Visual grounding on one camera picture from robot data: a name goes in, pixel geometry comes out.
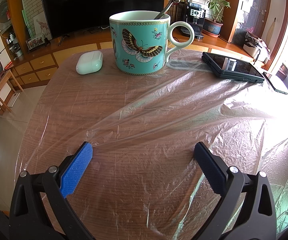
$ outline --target mug handle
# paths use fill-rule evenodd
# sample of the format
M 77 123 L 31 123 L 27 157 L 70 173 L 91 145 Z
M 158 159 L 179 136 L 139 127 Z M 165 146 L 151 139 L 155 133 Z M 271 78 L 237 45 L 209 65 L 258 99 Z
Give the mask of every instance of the mug handle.
M 184 27 L 188 28 L 189 32 L 191 33 L 191 37 L 189 38 L 188 41 L 178 42 L 178 41 L 174 40 L 172 33 L 173 33 L 174 28 L 177 27 L 177 26 L 184 26 Z M 177 51 L 179 49 L 185 48 L 186 46 L 190 45 L 194 41 L 195 33 L 194 33 L 193 28 L 188 23 L 186 23 L 186 22 L 175 22 L 169 27 L 168 32 L 167 32 L 167 37 L 168 37 L 169 41 L 172 44 L 175 45 L 175 47 L 171 48 L 169 51 L 167 51 L 165 53 L 165 62 L 168 62 L 169 56 L 174 51 Z

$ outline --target plastic wrap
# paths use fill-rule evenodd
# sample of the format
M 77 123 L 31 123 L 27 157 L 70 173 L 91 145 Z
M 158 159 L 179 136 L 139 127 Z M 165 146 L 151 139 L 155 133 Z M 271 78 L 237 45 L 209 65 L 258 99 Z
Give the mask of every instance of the plastic wrap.
M 219 200 L 193 159 L 203 141 L 228 166 L 265 171 L 278 232 L 288 225 L 288 95 L 266 81 L 217 78 L 192 50 L 173 53 L 149 76 L 122 73 L 113 50 L 102 52 L 97 73 L 76 73 L 79 53 L 54 74 L 26 129 L 15 181 L 88 141 L 93 159 L 67 199 L 97 240 L 191 239 Z

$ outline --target tiled floor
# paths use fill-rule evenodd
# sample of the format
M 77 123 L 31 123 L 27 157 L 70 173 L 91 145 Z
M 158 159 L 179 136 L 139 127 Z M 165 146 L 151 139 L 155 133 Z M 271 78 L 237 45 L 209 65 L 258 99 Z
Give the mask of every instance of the tiled floor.
M 24 89 L 11 108 L 0 116 L 0 209 L 10 210 L 14 170 L 22 138 L 32 112 L 46 86 Z

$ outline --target tv stand leg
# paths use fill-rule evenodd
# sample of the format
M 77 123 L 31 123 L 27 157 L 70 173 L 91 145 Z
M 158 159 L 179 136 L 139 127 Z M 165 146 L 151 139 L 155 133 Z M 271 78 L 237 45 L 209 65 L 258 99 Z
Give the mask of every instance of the tv stand leg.
M 61 43 L 62 43 L 62 41 L 63 41 L 64 37 L 68 37 L 68 38 L 69 38 L 70 36 L 69 36 L 69 35 L 67 35 L 67 34 L 63 35 L 63 36 L 62 36 L 62 38 L 61 38 L 61 40 L 60 40 L 60 43 L 59 43 L 59 45 L 61 45 Z

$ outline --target giraffe picture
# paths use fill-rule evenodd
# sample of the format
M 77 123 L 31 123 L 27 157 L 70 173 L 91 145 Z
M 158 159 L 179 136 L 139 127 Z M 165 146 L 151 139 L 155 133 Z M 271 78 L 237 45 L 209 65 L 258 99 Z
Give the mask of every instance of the giraffe picture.
M 33 17 L 33 22 L 36 36 L 44 34 L 49 40 L 52 39 L 44 11 Z

